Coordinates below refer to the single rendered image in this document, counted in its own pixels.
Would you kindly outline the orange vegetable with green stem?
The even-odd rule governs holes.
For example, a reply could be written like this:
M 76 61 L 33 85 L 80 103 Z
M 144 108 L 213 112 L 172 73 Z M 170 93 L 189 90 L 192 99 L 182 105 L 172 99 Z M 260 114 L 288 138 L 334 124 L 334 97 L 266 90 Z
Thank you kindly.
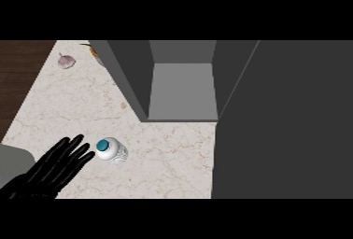
M 98 53 L 96 53 L 96 51 L 95 51 L 95 49 L 93 49 L 92 44 L 82 43 L 82 44 L 79 44 L 79 45 L 82 45 L 82 46 L 88 46 L 88 47 L 91 48 L 92 55 L 93 55 L 95 58 L 98 59 L 98 58 L 99 58 L 99 55 L 98 55 Z

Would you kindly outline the pale purple garlic bulb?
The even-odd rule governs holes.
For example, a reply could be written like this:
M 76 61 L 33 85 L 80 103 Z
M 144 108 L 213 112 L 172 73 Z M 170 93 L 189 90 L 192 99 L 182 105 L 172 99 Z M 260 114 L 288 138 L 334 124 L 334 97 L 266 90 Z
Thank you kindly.
M 59 55 L 58 65 L 62 69 L 68 69 L 74 66 L 76 59 L 71 55 Z

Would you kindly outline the dark grey open cabinet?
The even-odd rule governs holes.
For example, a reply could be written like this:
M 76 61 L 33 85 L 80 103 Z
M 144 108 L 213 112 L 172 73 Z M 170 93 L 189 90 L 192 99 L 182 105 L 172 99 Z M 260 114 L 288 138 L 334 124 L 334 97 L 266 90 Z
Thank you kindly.
M 114 83 L 144 122 L 216 122 L 257 40 L 93 40 Z

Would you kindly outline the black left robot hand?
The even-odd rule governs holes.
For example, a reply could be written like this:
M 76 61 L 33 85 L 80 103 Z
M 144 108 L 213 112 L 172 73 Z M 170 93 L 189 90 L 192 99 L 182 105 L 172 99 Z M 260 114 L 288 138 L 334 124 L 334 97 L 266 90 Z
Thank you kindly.
M 64 137 L 58 141 L 30 171 L 0 189 L 0 200 L 57 198 L 95 156 L 91 144 L 82 144 L 83 139 L 85 135 L 80 134 L 74 139 Z

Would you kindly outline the dark grey cabinet door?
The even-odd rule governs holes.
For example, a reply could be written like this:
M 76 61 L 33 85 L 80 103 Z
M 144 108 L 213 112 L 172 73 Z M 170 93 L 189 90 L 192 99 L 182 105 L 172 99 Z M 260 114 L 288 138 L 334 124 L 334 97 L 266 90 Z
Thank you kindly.
M 259 43 L 216 136 L 216 198 L 353 198 L 353 41 Z

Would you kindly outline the white blue-capped water bottle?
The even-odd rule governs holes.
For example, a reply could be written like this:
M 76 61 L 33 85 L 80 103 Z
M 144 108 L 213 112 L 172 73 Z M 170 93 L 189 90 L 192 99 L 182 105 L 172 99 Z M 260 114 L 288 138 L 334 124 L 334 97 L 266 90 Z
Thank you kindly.
M 114 137 L 105 137 L 96 143 L 98 158 L 113 164 L 127 161 L 129 150 Z

